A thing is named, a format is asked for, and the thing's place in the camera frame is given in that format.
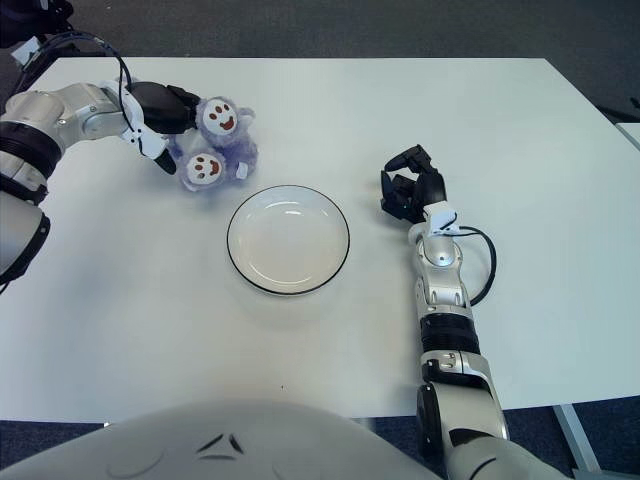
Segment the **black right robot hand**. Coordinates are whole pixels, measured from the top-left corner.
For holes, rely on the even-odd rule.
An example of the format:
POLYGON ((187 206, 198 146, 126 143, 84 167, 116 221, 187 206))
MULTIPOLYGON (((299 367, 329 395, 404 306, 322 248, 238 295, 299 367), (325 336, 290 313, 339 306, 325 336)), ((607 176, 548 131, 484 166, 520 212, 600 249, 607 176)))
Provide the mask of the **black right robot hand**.
POLYGON ((380 177, 381 208, 396 219, 421 223, 425 206, 447 200, 444 178, 421 145, 389 160, 380 177))

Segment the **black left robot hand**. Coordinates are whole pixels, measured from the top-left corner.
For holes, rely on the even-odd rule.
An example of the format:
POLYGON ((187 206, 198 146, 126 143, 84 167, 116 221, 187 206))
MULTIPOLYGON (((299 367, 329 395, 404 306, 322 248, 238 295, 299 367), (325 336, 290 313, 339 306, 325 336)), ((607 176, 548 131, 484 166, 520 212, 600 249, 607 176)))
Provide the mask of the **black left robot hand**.
POLYGON ((139 81, 119 87, 118 100, 125 121, 120 138, 169 175, 175 174, 170 137, 195 127, 201 98, 177 86, 139 81))

